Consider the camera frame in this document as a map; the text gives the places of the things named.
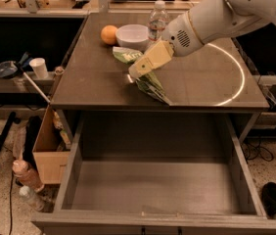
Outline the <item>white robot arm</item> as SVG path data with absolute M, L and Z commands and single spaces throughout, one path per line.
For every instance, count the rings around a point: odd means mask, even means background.
M 139 78 L 174 56 L 188 56 L 216 39 L 244 35 L 269 23 L 276 25 L 276 0 L 203 0 L 168 23 L 129 74 Z

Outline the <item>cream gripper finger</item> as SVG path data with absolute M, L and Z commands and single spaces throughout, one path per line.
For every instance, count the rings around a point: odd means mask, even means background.
M 152 70 L 156 70 L 170 62 L 174 52 L 168 41 L 159 40 L 152 44 L 146 52 L 129 67 L 133 78 L 139 78 Z

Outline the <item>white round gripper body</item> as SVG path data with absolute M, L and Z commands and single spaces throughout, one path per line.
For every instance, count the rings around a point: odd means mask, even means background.
M 204 46 L 188 12 L 172 20 L 165 27 L 161 37 L 170 43 L 176 57 L 188 56 Z

